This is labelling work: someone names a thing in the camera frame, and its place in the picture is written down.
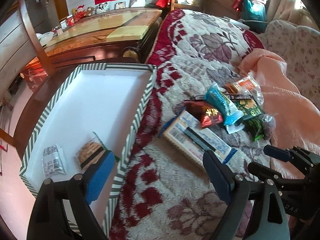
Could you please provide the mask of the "clear bag of dates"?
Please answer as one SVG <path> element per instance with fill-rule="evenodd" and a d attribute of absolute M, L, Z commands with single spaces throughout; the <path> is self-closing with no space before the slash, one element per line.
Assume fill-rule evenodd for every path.
<path fill-rule="evenodd" d="M 264 139 L 270 140 L 273 132 L 276 129 L 276 120 L 273 116 L 269 114 L 264 114 L 260 117 L 260 121 L 262 122 Z"/>

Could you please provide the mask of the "brown Nescafe coffee stick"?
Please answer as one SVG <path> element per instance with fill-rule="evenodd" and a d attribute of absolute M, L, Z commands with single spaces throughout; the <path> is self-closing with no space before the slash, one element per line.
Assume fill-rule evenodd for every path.
<path fill-rule="evenodd" d="M 236 100 L 250 100 L 254 99 L 253 96 L 251 95 L 245 95 L 245 94 L 224 94 L 226 98 L 228 98 L 231 101 L 236 101 Z M 193 96 L 191 99 L 192 100 L 204 100 L 205 95 L 196 95 Z"/>

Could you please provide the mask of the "teal bag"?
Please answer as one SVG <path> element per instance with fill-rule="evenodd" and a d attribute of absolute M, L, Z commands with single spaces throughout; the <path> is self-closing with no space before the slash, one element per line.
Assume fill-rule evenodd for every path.
<path fill-rule="evenodd" d="M 249 26 L 251 31 L 258 34 L 264 33 L 267 27 L 265 6 L 252 0 L 244 0 L 241 19 Z"/>

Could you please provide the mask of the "orange cracker packet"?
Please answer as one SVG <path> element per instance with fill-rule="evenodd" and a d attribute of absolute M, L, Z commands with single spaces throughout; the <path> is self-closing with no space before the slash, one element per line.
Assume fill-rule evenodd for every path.
<path fill-rule="evenodd" d="M 242 77 L 240 80 L 225 84 L 225 88 L 233 94 L 241 94 L 259 88 L 259 84 L 251 74 Z"/>

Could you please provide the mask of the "peach pink blanket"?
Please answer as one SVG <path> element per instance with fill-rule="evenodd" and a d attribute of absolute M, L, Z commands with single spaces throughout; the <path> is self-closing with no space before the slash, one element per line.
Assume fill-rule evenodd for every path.
<path fill-rule="evenodd" d="M 264 97 L 264 111 L 276 120 L 271 144 L 282 149 L 299 146 L 319 154 L 319 110 L 287 78 L 286 68 L 277 54 L 257 48 L 238 66 L 240 75 L 253 75 Z"/>

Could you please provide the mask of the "bright green snack packet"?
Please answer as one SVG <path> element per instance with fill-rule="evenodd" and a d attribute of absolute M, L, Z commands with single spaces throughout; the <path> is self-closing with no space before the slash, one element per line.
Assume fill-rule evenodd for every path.
<path fill-rule="evenodd" d="M 259 119 L 253 118 L 244 122 L 245 131 L 248 132 L 253 141 L 257 141 L 264 136 L 262 122 Z"/>

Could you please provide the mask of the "white strawberry snack packet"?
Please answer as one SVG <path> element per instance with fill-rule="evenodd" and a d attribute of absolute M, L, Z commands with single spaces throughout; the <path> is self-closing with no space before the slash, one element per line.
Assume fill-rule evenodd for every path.
<path fill-rule="evenodd" d="M 43 150 L 42 167 L 45 178 L 67 173 L 63 149 L 55 144 Z"/>

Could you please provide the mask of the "wooden marble-top table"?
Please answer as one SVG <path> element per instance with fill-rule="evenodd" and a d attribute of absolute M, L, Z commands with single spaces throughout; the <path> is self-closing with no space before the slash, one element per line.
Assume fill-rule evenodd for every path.
<path fill-rule="evenodd" d="M 126 8 L 81 19 L 44 48 L 55 68 L 75 63 L 115 59 L 127 51 L 144 62 L 159 26 L 161 10 Z"/>

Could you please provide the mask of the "green striped white box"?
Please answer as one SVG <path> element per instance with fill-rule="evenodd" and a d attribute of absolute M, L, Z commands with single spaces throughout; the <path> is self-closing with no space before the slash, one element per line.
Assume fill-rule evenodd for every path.
<path fill-rule="evenodd" d="M 135 138 L 155 85 L 157 68 L 150 64 L 88 63 L 75 68 L 52 96 L 30 136 L 20 178 L 36 196 L 45 179 L 42 154 L 58 145 L 66 172 L 53 181 L 69 180 L 82 171 L 76 154 L 90 140 L 111 150 L 116 161 L 91 204 L 105 234 L 111 228 Z"/>

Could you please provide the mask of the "red floral fleece blanket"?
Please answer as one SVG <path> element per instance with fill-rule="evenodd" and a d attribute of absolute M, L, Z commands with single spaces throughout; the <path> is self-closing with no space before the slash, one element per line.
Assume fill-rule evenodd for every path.
<path fill-rule="evenodd" d="M 147 59 L 156 84 L 127 167 L 110 239 L 209 239 L 226 210 L 205 170 L 163 131 L 188 111 L 201 120 L 208 88 L 239 79 L 242 59 L 263 44 L 222 19 L 176 9 L 163 21 Z"/>

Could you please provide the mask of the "santa figurine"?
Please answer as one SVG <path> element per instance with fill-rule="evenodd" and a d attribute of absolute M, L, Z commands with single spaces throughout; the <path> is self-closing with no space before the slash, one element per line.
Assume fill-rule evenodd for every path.
<path fill-rule="evenodd" d="M 78 22 L 79 20 L 83 19 L 85 16 L 86 16 L 86 9 L 84 5 L 78 6 L 74 13 L 75 22 Z"/>

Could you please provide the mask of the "long white cracker pack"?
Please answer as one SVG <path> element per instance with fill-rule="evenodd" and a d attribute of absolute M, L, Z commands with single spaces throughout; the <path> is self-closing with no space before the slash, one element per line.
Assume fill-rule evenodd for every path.
<path fill-rule="evenodd" d="M 200 122 L 185 110 L 168 121 L 159 136 L 165 137 L 201 168 L 204 168 L 203 155 L 207 150 L 212 150 L 222 164 L 228 163 L 237 152 L 210 129 L 201 128 Z"/>

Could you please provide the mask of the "clear bag of nuts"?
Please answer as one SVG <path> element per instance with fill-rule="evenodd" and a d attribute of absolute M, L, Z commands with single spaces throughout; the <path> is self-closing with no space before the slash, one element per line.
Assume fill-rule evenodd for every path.
<path fill-rule="evenodd" d="M 261 91 L 261 88 L 258 87 L 254 87 L 250 90 L 250 94 L 251 96 L 253 96 L 253 99 L 256 101 L 256 103 L 260 106 L 263 107 L 264 104 L 264 96 L 263 93 Z"/>

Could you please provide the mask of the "wooden chair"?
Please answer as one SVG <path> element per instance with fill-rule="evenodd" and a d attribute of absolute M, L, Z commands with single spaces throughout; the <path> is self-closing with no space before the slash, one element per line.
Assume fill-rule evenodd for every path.
<path fill-rule="evenodd" d="M 53 95 L 67 74 L 83 63 L 137 63 L 131 57 L 104 60 L 72 59 L 52 64 L 38 41 L 30 21 L 25 0 L 18 0 L 18 10 L 1 25 L 1 98 L 21 70 L 35 57 L 49 75 L 44 83 Z"/>

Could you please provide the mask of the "brown wafer clear packet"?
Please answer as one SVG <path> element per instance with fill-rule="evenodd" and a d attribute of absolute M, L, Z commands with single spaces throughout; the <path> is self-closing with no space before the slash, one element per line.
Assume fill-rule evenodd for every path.
<path fill-rule="evenodd" d="M 93 132 L 91 139 L 76 153 L 76 160 L 81 169 L 85 171 L 90 165 L 96 164 L 104 154 L 109 155 L 110 153 L 114 155 L 115 162 L 118 163 L 120 158 L 106 147 L 97 133 Z"/>

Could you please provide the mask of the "dark green cracker packet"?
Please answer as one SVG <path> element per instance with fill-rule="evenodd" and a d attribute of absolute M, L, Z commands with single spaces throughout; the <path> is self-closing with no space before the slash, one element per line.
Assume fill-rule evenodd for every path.
<path fill-rule="evenodd" d="M 244 99 L 234 101 L 237 109 L 244 114 L 236 123 L 240 124 L 247 120 L 256 118 L 257 116 L 265 114 L 261 107 L 256 103 L 254 99 Z"/>

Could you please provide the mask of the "blue milk sachima packet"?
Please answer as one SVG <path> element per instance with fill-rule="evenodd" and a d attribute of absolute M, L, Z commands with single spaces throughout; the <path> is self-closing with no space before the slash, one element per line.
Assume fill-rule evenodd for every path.
<path fill-rule="evenodd" d="M 204 100 L 220 111 L 225 126 L 235 124 L 244 115 L 231 100 L 224 96 L 216 82 L 213 82 L 206 92 Z"/>

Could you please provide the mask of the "floral sofa back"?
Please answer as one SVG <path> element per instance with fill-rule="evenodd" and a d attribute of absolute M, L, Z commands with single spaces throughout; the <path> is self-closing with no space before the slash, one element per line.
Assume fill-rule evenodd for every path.
<path fill-rule="evenodd" d="M 319 31 L 283 20 L 271 21 L 258 38 L 287 63 L 286 75 L 302 96 L 319 107 Z"/>

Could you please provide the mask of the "red snack packet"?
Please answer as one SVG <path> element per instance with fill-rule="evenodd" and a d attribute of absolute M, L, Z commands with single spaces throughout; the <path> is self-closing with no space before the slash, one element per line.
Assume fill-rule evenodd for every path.
<path fill-rule="evenodd" d="M 202 128 L 223 123 L 222 114 L 205 101 L 187 101 L 185 109 L 200 122 Z"/>

